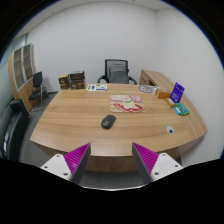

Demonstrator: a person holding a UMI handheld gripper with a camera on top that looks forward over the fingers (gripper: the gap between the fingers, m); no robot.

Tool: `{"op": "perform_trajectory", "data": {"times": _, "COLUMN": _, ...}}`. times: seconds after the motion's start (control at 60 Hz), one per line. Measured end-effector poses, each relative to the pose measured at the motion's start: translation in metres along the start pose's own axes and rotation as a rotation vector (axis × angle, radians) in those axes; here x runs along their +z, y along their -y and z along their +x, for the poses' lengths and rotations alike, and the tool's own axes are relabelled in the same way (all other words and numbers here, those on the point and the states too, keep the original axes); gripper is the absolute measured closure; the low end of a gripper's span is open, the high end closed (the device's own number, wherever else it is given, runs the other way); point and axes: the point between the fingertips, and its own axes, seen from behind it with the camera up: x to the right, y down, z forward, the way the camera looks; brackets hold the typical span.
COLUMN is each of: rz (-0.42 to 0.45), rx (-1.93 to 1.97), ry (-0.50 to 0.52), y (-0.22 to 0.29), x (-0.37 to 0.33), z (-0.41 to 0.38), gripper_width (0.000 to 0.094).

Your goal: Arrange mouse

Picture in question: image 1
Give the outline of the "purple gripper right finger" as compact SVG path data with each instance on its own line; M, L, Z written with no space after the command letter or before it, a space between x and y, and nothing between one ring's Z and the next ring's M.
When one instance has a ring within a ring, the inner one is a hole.
M144 184L152 183L182 169L167 153L157 154L137 143L132 144L132 154Z

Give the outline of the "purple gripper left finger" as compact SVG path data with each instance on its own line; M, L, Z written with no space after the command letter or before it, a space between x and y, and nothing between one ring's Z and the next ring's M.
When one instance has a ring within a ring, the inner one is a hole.
M79 184L91 153L91 145L82 145L62 155L55 154L41 169L65 180Z

